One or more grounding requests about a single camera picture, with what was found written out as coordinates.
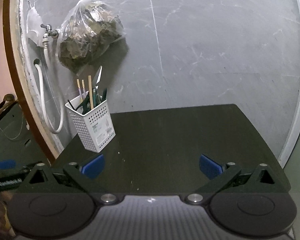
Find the blue handled black chopstick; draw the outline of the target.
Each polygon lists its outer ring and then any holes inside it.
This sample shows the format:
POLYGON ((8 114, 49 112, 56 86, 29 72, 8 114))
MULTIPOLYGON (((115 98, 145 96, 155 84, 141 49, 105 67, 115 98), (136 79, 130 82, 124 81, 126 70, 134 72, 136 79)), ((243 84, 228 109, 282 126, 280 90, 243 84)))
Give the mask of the blue handled black chopstick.
POLYGON ((74 108, 74 106, 72 105, 72 103, 70 102, 70 100, 67 100, 69 105, 71 106, 71 108, 75 111, 76 109, 74 108))

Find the empty clear plastic bag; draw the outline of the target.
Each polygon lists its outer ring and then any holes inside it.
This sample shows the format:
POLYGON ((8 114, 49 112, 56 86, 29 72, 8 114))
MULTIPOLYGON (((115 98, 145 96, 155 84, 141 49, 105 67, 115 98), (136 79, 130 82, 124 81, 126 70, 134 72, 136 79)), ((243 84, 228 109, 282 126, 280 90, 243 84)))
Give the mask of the empty clear plastic bag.
POLYGON ((36 46, 43 48, 43 36, 45 34, 45 28, 41 27, 43 20, 36 8, 32 5, 31 0, 27 0, 27 5, 29 7, 26 17, 27 37, 34 42, 36 46))

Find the metal wall tap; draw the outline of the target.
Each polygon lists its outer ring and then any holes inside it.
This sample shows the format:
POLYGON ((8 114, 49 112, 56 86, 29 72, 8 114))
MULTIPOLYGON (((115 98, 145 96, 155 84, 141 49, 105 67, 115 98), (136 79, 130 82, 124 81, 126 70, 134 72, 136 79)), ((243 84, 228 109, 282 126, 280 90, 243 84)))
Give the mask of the metal wall tap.
POLYGON ((41 28, 45 29, 45 33, 43 35, 43 38, 52 37, 54 40, 56 40, 59 37, 59 34, 61 33, 61 28, 53 29, 52 25, 47 24, 41 24, 41 28))

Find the plain wooden chopstick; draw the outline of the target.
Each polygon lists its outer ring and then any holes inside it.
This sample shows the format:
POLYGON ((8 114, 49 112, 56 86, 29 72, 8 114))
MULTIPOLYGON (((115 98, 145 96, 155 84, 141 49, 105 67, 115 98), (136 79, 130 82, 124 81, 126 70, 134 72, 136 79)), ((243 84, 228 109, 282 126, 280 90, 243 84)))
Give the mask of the plain wooden chopstick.
POLYGON ((89 86, 89 99, 90 99, 90 109, 93 110, 93 86, 92 86, 92 78, 91 75, 88 76, 88 86, 89 86))

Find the purple banded chopstick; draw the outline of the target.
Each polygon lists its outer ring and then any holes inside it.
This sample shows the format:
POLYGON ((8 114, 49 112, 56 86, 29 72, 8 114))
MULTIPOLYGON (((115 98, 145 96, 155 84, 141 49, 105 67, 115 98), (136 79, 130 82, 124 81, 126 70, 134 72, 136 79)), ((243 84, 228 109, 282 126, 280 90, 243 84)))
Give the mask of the purple banded chopstick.
POLYGON ((83 91, 83 99, 85 99, 85 97, 86 97, 86 90, 85 90, 84 80, 82 80, 82 91, 83 91))
POLYGON ((80 101, 83 101, 83 94, 82 94, 82 90, 81 90, 81 84, 80 84, 80 80, 77 79, 77 88, 78 88, 78 92, 79 92, 79 96, 80 96, 80 101))

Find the clear bag of greens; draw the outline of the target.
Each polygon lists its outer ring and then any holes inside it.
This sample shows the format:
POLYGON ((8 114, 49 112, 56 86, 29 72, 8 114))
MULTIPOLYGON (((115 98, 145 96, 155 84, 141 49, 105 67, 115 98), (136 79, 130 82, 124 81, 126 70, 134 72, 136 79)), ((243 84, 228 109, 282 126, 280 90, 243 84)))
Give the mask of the clear bag of greens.
POLYGON ((98 0, 79 0, 59 29, 59 62, 79 75, 124 36, 123 24, 113 7, 98 0))

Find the white perforated utensil basket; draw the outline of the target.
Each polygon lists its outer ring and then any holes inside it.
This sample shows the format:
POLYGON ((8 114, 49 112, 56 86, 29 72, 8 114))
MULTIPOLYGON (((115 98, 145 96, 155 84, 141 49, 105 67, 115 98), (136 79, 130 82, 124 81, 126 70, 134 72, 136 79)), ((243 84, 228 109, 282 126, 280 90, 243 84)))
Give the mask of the white perforated utensil basket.
MULTIPOLYGON (((80 103, 80 96, 75 97, 70 102, 74 107, 77 107, 80 103)), ((115 137, 115 129, 107 100, 85 115, 82 114, 82 108, 74 111, 68 102, 65 104, 65 108, 70 114, 77 134, 86 150, 100 153, 115 137)))

